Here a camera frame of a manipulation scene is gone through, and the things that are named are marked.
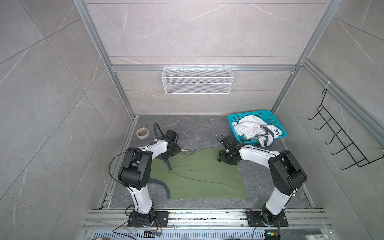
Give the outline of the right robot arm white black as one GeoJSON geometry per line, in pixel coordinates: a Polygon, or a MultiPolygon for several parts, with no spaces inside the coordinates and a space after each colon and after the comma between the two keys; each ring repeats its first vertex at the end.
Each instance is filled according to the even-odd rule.
{"type": "Polygon", "coordinates": [[[245,143],[238,144],[232,136],[223,136],[220,143],[225,149],[219,152],[219,162],[235,166],[241,160],[245,160],[270,170],[274,190],[262,207],[260,219],[262,224],[269,226],[277,223],[297,189],[308,179],[297,159],[288,150],[276,152],[245,143]]]}

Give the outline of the teal plastic basket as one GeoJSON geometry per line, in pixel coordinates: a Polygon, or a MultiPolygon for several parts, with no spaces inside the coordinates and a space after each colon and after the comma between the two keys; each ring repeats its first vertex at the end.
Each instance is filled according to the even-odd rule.
{"type": "Polygon", "coordinates": [[[268,148],[288,135],[269,110],[232,114],[228,116],[228,121],[238,143],[268,148]]]}

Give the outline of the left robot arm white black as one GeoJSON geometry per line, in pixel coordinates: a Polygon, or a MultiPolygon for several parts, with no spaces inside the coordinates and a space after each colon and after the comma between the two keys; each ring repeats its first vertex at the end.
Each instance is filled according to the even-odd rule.
{"type": "Polygon", "coordinates": [[[157,156],[167,160],[181,152],[179,136],[168,130],[145,147],[128,148],[118,171],[118,181],[127,188],[133,199],[134,207],[130,219],[143,226],[155,221],[154,203],[150,198],[147,184],[150,181],[152,160],[157,156]]]}

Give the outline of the green tank top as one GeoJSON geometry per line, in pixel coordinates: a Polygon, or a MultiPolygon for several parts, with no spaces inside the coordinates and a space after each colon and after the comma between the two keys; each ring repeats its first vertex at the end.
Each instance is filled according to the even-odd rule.
{"type": "Polygon", "coordinates": [[[172,200],[245,199],[240,168],[218,161],[223,150],[219,147],[181,152],[169,158],[170,167],[156,158],[152,161],[151,179],[164,183],[172,200]]]}

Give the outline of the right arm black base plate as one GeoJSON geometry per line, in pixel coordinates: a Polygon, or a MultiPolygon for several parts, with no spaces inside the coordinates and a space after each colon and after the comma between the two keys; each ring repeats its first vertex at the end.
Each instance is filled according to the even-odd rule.
{"type": "Polygon", "coordinates": [[[253,211],[246,210],[246,220],[248,221],[249,227],[288,227],[289,223],[285,212],[282,211],[280,214],[274,216],[268,211],[253,211]]]}

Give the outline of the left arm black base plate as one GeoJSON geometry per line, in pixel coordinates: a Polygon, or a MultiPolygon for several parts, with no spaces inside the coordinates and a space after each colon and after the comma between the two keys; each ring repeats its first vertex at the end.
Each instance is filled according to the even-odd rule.
{"type": "Polygon", "coordinates": [[[169,221],[169,212],[167,211],[154,211],[148,214],[140,214],[133,211],[127,223],[128,227],[136,228],[156,228],[167,227],[169,221]]]}

